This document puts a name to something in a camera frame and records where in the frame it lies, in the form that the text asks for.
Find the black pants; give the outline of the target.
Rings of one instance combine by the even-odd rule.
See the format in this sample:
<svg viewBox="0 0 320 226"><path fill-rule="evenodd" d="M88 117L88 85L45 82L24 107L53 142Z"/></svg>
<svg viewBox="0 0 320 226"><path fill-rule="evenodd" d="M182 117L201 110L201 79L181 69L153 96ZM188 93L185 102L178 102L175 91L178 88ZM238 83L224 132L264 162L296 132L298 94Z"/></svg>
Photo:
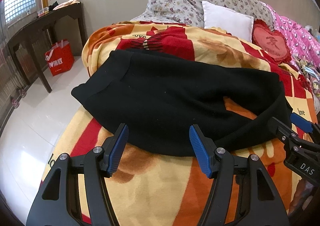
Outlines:
<svg viewBox="0 0 320 226"><path fill-rule="evenodd" d="M272 117L291 125L292 108L276 73L153 51L112 51L71 94L106 130L125 123L130 144L161 155L193 156L194 124L228 151L271 140Z"/></svg>

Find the red orange rose blanket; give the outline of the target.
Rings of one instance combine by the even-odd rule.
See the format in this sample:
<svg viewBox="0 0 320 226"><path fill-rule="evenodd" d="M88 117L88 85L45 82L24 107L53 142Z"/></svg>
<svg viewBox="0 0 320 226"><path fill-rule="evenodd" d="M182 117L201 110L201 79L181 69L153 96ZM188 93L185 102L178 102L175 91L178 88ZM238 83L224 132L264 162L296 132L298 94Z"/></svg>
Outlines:
<svg viewBox="0 0 320 226"><path fill-rule="evenodd" d="M129 49L129 71L110 85L98 80L100 99L92 89L77 88L89 100L58 140L50 166L60 153L86 153L124 122L129 141L107 181L121 224L195 225L210 188L188 138L196 123L237 156L258 155L289 215L306 208L313 187L284 166L280 141L254 136L267 113L284 114L284 101L316 121L310 85L294 66L219 28L153 22L100 28L86 42L82 61L90 77L102 67L119 71Z"/></svg>

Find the pink patterned quilt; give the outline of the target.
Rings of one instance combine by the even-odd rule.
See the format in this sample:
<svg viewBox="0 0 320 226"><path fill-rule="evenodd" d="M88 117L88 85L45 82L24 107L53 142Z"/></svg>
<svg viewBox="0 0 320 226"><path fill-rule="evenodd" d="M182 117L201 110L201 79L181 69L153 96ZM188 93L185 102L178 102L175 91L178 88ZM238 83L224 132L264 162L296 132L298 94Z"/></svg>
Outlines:
<svg viewBox="0 0 320 226"><path fill-rule="evenodd" d="M319 71L319 42L302 25L285 16L280 16L270 5L263 3L273 18L273 27L286 39L290 50L290 64L299 69L299 62L313 66Z"/></svg>

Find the red heart cushion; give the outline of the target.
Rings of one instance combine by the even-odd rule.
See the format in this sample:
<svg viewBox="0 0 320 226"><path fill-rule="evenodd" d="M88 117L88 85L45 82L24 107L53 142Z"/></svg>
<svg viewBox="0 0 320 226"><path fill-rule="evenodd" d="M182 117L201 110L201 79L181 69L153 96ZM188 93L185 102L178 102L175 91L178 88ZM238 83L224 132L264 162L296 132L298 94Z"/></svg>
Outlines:
<svg viewBox="0 0 320 226"><path fill-rule="evenodd" d="M261 19L257 19L253 23L252 42L266 51L278 64L291 61L291 53L286 38L277 30L271 31Z"/></svg>

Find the red shopping bag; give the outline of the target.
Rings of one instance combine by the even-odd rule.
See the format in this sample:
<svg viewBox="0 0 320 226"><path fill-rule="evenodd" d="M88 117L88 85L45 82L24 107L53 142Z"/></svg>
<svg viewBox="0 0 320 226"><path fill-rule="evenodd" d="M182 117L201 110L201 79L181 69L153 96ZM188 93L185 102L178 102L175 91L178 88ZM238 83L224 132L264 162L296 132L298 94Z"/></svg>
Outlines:
<svg viewBox="0 0 320 226"><path fill-rule="evenodd" d="M44 54L52 76L71 70L74 56L69 41L61 40L52 45L52 48Z"/></svg>

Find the white pillow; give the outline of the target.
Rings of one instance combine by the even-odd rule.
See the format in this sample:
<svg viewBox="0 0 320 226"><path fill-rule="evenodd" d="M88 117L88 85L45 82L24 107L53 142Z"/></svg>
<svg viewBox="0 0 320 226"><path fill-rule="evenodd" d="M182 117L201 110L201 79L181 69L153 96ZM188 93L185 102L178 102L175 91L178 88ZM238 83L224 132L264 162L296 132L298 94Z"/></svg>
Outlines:
<svg viewBox="0 0 320 226"><path fill-rule="evenodd" d="M204 28L221 28L228 33L252 42L254 18L232 9L202 1Z"/></svg>

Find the dark wooden table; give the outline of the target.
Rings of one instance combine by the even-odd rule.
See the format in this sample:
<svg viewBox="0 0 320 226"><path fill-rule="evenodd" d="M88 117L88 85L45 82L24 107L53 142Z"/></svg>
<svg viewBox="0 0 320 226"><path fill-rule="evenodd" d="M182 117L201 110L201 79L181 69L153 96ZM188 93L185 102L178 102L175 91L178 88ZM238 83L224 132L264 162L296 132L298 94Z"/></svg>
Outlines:
<svg viewBox="0 0 320 226"><path fill-rule="evenodd" d="M43 67L37 58L34 44L38 41L44 40L44 48L47 48L47 45L50 42L57 42L54 26L58 20L64 17L70 17L78 21L80 39L82 46L84 46L87 41L87 32L85 29L82 3L71 4L35 18L30 23L20 28L8 41L7 47L10 56L28 86L31 85L31 80L28 78L27 72L23 69L23 65L20 63L16 52L19 47L23 47L26 50L31 58L31 62L35 66L36 74L41 80L44 88L48 93L52 92L52 88L43 73Z"/></svg>

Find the floral grey quilt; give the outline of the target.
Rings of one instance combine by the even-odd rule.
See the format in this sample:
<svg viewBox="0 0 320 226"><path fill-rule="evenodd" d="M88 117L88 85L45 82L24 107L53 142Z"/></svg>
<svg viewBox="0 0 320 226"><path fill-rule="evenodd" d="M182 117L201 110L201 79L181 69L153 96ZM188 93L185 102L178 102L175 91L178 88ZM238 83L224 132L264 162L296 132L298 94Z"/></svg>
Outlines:
<svg viewBox="0 0 320 226"><path fill-rule="evenodd" d="M146 10L132 20L204 27L203 1L260 19L274 29L271 11L259 0L148 0Z"/></svg>

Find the pink cloth on table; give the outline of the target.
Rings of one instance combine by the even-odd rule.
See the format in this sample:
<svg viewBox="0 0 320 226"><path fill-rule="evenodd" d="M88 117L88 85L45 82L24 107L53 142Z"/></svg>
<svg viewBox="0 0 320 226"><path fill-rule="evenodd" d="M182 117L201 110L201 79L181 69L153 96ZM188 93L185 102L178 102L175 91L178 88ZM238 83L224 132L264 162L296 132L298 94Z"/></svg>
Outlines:
<svg viewBox="0 0 320 226"><path fill-rule="evenodd" d="M68 0L66 2L63 2L61 4L59 4L58 6L54 7L53 10L58 10L67 6L70 6L72 4L79 4L80 1L79 0Z"/></svg>

